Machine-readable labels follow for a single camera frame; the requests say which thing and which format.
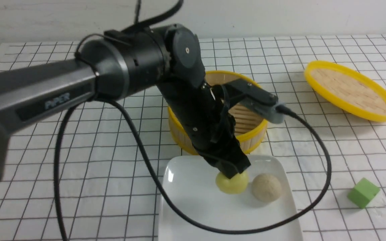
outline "white plate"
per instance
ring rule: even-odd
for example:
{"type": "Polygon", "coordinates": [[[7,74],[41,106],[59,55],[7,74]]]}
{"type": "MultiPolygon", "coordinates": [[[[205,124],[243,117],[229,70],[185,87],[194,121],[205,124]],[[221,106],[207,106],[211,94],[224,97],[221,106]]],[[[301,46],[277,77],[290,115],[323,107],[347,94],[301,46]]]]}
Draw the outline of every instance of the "white plate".
{"type": "MultiPolygon", "coordinates": [[[[281,163],[270,156],[249,155],[250,183],[258,174],[271,173],[282,185],[282,196],[263,204],[251,194],[250,185],[242,194],[228,195],[215,184],[218,173],[200,156],[175,157],[168,163],[163,187],[173,203],[193,220],[219,229],[255,229],[280,222],[296,214],[293,194],[281,163]]],[[[302,241],[299,220],[279,228],[251,235],[222,235],[199,229],[183,219],[161,200],[159,240],[164,241],[302,241]]]]}

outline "green block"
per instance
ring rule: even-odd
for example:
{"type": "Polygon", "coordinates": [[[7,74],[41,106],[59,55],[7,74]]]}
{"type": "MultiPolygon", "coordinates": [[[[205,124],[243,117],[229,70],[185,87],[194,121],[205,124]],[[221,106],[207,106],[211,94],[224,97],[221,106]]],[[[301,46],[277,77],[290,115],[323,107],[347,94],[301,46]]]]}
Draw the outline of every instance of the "green block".
{"type": "Polygon", "coordinates": [[[366,178],[362,178],[348,194],[351,200],[359,208],[364,209],[367,204],[378,194],[379,188],[366,178]]]}

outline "yellow ball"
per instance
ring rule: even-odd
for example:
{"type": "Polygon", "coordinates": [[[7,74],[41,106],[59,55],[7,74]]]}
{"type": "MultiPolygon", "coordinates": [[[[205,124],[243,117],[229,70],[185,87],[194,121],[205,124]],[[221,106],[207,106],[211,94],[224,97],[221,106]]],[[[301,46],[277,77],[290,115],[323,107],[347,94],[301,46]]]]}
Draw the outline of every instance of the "yellow ball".
{"type": "Polygon", "coordinates": [[[226,194],[240,194],[248,186],[248,173],[244,171],[228,179],[220,172],[215,178],[215,183],[220,191],[226,194]]]}

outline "beige ball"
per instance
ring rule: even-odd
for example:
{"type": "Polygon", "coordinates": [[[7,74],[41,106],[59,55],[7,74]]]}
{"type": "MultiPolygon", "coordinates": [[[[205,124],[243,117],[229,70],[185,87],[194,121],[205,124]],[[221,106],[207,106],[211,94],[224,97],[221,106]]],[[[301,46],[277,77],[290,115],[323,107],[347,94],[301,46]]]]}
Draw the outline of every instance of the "beige ball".
{"type": "Polygon", "coordinates": [[[282,187],[275,176],[263,173],[254,178],[251,191],[258,200],[270,203],[281,196],[282,187]]]}

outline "grid tablecloth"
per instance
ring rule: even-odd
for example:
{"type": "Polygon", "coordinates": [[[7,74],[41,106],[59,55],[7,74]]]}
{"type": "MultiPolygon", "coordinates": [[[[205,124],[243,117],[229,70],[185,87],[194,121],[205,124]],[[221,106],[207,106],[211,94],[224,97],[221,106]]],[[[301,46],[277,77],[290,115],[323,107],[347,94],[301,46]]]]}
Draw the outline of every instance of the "grid tablecloth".
{"type": "MultiPolygon", "coordinates": [[[[342,64],[386,89],[386,35],[201,39],[206,70],[234,71],[276,93],[325,140],[334,174],[331,189],[301,218],[305,241],[386,241],[386,123],[346,113],[317,95],[303,77],[310,61],[342,64]],[[365,210],[346,195],[362,177],[381,192],[365,210]]],[[[78,42],[7,43],[0,71],[73,58],[78,42]]],[[[121,104],[134,119],[159,176],[184,153],[168,127],[166,102],[152,87],[121,104]]],[[[52,189],[52,161],[61,114],[12,137],[0,183],[0,241],[60,240],[52,189]]],[[[109,105],[88,102],[68,124],[61,157],[61,196],[71,240],[156,241],[160,195],[133,135],[109,105]]],[[[269,125],[253,154],[283,163],[297,209],[315,199],[325,180],[322,151],[293,119],[269,125]]]]}

